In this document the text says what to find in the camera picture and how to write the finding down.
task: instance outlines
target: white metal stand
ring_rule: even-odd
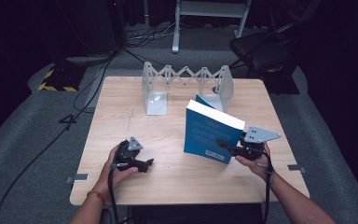
[[[183,73],[190,74],[191,77],[183,80]],[[152,64],[146,62],[142,74],[142,95],[145,98],[145,107],[147,115],[166,115],[167,98],[166,91],[153,91],[155,82],[162,80],[165,83],[165,89],[169,89],[174,80],[178,80],[184,86],[192,80],[199,83],[199,95],[213,107],[218,110],[226,111],[227,103],[234,94],[234,81],[227,65],[212,74],[208,68],[202,67],[197,73],[193,73],[187,66],[179,72],[172,70],[170,65],[166,65],[161,71],[153,68]],[[213,94],[203,94],[205,84],[212,81],[214,83]]]
[[[175,32],[173,34],[172,53],[179,52],[180,37],[180,16],[213,16],[213,17],[230,17],[241,18],[240,29],[234,32],[235,37],[242,35],[243,26],[248,17],[249,7],[252,0],[246,0],[246,3],[215,3],[215,2],[187,2],[176,0],[175,10]]]

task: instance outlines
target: hazard tape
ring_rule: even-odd
[[[57,83],[52,84],[53,72],[54,67],[51,67],[38,88],[40,91],[78,91],[78,87],[60,86]]]

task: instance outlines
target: book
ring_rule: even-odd
[[[190,100],[186,108],[184,151],[229,164],[231,154],[218,146],[216,140],[236,146],[244,127],[245,121]]]
[[[197,102],[199,102],[200,104],[202,104],[202,105],[207,105],[208,107],[211,107],[211,108],[213,108],[213,109],[215,109],[214,108],[214,106],[212,106],[211,104],[209,104],[204,98],[202,98],[200,95],[196,95],[196,101]]]

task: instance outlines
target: gray carpet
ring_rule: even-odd
[[[227,43],[233,38],[232,27],[224,29],[189,29],[182,32],[178,54],[171,54],[172,37],[154,41],[142,48],[129,49],[174,68],[188,65],[211,71],[235,61]],[[51,65],[47,65],[29,80],[32,95],[26,99],[0,128],[0,200],[21,170],[39,154],[65,127],[58,123],[69,114],[76,114],[73,103],[78,92],[38,91]],[[88,69],[80,89],[97,76],[99,68]],[[130,54],[121,51],[109,64],[107,76],[129,70],[142,70],[143,65]],[[242,76],[245,68],[232,71]],[[337,223],[358,223],[358,184],[339,152],[312,100],[307,95],[307,80],[298,68],[293,78],[299,95],[271,94],[270,98],[287,135],[297,162],[307,172],[303,174],[310,197]],[[95,90],[86,89],[78,96],[81,108]],[[2,206],[0,223],[67,223],[77,207],[69,203],[71,186],[67,176],[76,173],[89,131],[92,114],[82,114],[76,124],[64,134],[26,171],[14,186]],[[125,207],[120,207],[120,217]],[[290,223],[279,203],[272,203],[268,223]]]

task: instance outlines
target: human hand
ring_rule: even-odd
[[[101,170],[100,177],[98,178],[97,183],[94,186],[94,190],[97,190],[101,194],[103,194],[105,197],[107,196],[109,192],[109,188],[107,186],[107,179],[109,176],[109,170],[110,165],[113,162],[113,158],[115,157],[116,151],[118,149],[118,145],[115,146],[109,153],[109,157],[106,161],[106,163],[103,166],[103,169]],[[137,167],[131,167],[130,169],[127,169],[125,171],[119,171],[117,168],[113,172],[113,188],[117,187],[118,184],[123,181],[125,178],[129,177],[130,175],[133,175],[138,172]]]
[[[269,146],[265,143],[264,148],[269,154]],[[268,164],[268,159],[265,155],[263,155],[260,159],[255,161],[249,161],[242,156],[236,156],[235,159],[242,165],[249,167],[249,169],[255,174],[260,176],[264,181],[267,181],[267,167],[264,165]]]

